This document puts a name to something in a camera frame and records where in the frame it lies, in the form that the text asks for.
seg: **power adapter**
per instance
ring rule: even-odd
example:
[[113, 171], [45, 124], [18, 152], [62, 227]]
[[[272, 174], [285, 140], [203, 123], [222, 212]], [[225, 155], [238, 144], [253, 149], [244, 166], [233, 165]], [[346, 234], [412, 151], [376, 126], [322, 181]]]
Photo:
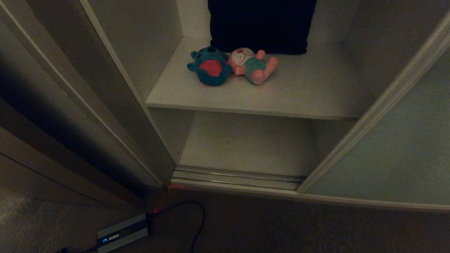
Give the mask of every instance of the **power adapter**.
[[97, 252], [108, 253], [151, 234], [154, 215], [143, 213], [97, 233]]

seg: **pink plush doll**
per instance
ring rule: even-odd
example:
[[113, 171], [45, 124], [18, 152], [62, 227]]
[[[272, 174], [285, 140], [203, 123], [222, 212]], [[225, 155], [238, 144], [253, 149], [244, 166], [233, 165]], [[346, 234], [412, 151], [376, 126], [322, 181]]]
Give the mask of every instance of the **pink plush doll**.
[[263, 83], [278, 65], [278, 58], [270, 57], [267, 63], [262, 59], [266, 55], [264, 50], [255, 53], [250, 48], [239, 48], [233, 51], [228, 64], [233, 68], [236, 75], [245, 75], [252, 84]]

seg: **power cord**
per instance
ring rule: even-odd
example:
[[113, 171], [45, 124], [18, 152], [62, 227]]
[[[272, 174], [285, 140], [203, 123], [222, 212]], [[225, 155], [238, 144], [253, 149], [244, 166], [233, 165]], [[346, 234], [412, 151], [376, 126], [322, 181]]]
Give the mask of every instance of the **power cord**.
[[200, 235], [200, 233], [203, 230], [203, 225], [205, 224], [205, 217], [206, 217], [205, 208], [203, 207], [203, 205], [201, 203], [199, 203], [197, 201], [194, 201], [194, 200], [181, 202], [181, 203], [175, 204], [173, 206], [167, 207], [166, 209], [164, 209], [162, 211], [153, 213], [153, 215], [150, 217], [150, 219], [155, 219], [156, 217], [160, 216], [161, 214], [163, 214], [163, 213], [165, 213], [167, 211], [170, 211], [170, 210], [172, 210], [174, 208], [177, 208], [179, 206], [183, 206], [183, 205], [186, 205], [186, 204], [195, 204], [195, 205], [198, 205], [202, 209], [202, 223], [200, 224], [200, 228], [198, 229], [198, 231], [195, 234], [195, 237], [194, 237], [194, 239], [192, 240], [192, 243], [191, 243], [191, 253], [194, 253], [195, 242], [197, 241], [198, 236]]
[[[205, 208], [203, 207], [203, 205], [201, 203], [199, 203], [197, 201], [194, 201], [194, 200], [184, 201], [184, 202], [175, 204], [173, 206], [169, 206], [169, 207], [167, 207], [166, 209], [164, 209], [162, 211], [152, 213], [150, 215], [150, 217], [148, 218], [148, 220], [156, 219], [161, 214], [163, 214], [163, 213], [165, 213], [167, 211], [170, 211], [170, 210], [172, 210], [174, 208], [177, 208], [179, 206], [186, 205], [186, 204], [195, 204], [195, 205], [198, 205], [202, 209], [202, 223], [200, 224], [200, 228], [198, 229], [198, 231], [195, 234], [195, 237], [194, 237], [194, 239], [192, 240], [192, 243], [191, 243], [191, 253], [194, 253], [195, 242], [197, 241], [198, 236], [200, 235], [200, 233], [203, 230], [203, 226], [205, 224], [205, 218], [206, 218], [206, 211], [205, 211]], [[82, 252], [78, 252], [78, 253], [89, 253], [89, 252], [94, 252], [96, 250], [97, 250], [97, 246], [93, 246], [92, 248], [90, 248], [90, 249], [88, 249], [86, 251], [82, 251]], [[56, 253], [68, 253], [68, 252], [69, 252], [69, 250], [67, 248], [63, 248], [63, 249], [61, 249], [60, 251], [58, 251]]]

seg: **plush toy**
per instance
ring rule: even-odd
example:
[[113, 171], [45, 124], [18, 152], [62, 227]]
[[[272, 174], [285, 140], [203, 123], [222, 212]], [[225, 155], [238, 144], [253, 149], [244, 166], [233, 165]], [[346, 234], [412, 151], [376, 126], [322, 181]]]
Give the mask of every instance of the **plush toy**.
[[191, 53], [194, 63], [188, 64], [188, 69], [196, 72], [200, 82], [209, 86], [223, 84], [231, 73], [231, 66], [227, 64], [228, 56], [217, 48], [209, 46], [198, 52]]
[[245, 75], [252, 84], [261, 84], [278, 65], [278, 58], [270, 57], [267, 63], [262, 61], [266, 52], [259, 50], [255, 53], [250, 48], [239, 48], [231, 53], [228, 64], [233, 67], [236, 75]]

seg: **black cushion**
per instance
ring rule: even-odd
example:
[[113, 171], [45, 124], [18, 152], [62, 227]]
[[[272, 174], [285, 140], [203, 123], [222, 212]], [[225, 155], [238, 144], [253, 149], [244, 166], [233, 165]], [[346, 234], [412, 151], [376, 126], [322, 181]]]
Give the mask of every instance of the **black cushion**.
[[211, 45], [222, 52], [304, 54], [316, 1], [208, 0]]

